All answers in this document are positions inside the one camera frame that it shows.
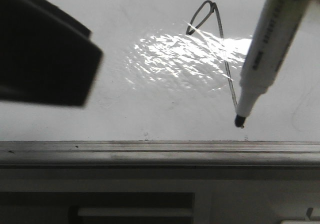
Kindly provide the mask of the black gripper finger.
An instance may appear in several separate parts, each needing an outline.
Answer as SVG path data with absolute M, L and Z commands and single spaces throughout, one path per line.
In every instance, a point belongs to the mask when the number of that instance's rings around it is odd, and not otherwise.
M 103 52 L 47 0 L 0 0 L 0 98 L 83 106 Z

